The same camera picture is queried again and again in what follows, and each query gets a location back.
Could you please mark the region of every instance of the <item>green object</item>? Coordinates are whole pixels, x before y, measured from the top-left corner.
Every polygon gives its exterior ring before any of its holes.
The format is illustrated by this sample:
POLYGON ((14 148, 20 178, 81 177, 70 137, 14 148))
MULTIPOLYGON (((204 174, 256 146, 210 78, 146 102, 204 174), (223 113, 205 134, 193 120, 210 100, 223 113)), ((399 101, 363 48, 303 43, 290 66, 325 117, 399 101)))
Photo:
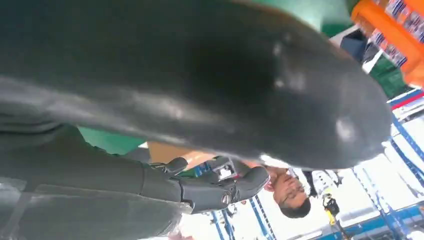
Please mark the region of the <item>green object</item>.
POLYGON ((136 137, 123 136, 85 127, 79 127, 78 129, 87 143, 104 149, 109 154, 127 154, 146 141, 136 137))
POLYGON ((315 30, 332 37, 353 25, 351 12, 359 0, 255 0, 287 11, 315 30))
POLYGON ((380 84, 388 99, 399 96, 411 89, 405 84, 400 69, 394 66, 384 55, 378 59, 369 75, 380 84))

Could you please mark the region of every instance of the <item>black fabric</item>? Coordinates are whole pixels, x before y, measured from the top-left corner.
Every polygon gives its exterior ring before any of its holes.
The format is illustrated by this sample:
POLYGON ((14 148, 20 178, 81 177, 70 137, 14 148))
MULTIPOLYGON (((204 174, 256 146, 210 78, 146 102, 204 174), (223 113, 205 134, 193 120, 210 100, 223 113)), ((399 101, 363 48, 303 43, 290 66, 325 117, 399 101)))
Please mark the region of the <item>black fabric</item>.
POLYGON ((180 203, 140 195, 147 168, 91 147, 76 127, 0 115, 0 143, 0 239, 136 240, 180 221, 180 203))
POLYGON ((316 197, 318 195, 317 190, 314 186, 314 179, 312 178, 312 171, 302 171, 303 175, 306 177, 307 184, 310 187, 309 197, 316 197))

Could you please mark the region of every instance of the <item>orange package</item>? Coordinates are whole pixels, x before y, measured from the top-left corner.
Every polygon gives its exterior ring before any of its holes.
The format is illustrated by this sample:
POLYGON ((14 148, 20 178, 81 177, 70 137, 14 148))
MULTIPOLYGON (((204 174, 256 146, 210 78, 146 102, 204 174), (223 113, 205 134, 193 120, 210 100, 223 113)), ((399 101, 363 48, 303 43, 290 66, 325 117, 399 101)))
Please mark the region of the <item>orange package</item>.
POLYGON ((424 19, 421 24, 415 13, 404 0, 362 0, 351 17, 402 70, 405 82, 424 86, 424 19))

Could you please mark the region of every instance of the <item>person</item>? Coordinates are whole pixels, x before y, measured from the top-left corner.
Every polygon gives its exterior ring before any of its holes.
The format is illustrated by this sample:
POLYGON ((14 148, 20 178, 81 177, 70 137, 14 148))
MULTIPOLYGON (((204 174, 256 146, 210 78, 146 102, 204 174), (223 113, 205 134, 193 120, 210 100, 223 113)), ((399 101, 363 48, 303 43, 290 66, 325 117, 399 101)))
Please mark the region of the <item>person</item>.
MULTIPOLYGON (((251 161, 243 161, 243 163, 249 168, 260 166, 251 161)), ((265 166, 265 168, 270 180, 264 189, 273 193, 274 201, 281 212, 291 219, 304 218, 308 215, 311 211, 311 201, 299 179, 288 174, 287 168, 271 166, 265 166)))

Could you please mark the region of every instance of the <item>blue rack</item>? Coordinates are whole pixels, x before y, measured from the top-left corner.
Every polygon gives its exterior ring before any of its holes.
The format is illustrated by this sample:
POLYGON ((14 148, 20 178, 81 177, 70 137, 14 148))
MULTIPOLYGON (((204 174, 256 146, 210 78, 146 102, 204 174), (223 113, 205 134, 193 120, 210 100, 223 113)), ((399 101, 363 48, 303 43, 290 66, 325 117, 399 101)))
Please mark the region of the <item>blue rack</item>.
POLYGON ((259 206, 260 212, 262 213, 263 219, 265 220, 266 225, 268 226, 269 232, 271 233, 271 236, 274 240, 276 240, 276 235, 274 234, 273 228, 271 227, 270 221, 268 220, 267 215, 265 214, 265 210, 262 207, 262 203, 261 200, 259 200, 259 196, 256 195, 254 196, 254 198, 256 199, 257 205, 259 206))
POLYGON ((273 239, 273 237, 270 235, 270 233, 268 232, 268 230, 267 230, 267 228, 265 227, 264 223, 262 222, 261 216, 259 215, 259 211, 258 211, 258 209, 257 209, 257 207, 256 207, 256 204, 255 204, 255 201, 254 201, 252 198, 250 198, 250 199, 249 199, 249 202, 250 202, 250 204, 251 204, 251 206, 252 206, 252 209, 253 209, 254 215, 256 216, 256 219, 257 219, 257 222, 259 223, 259 227, 260 227, 260 230, 262 231, 262 234, 265 236, 265 238, 266 238, 267 240, 275 240, 275 239, 273 239))

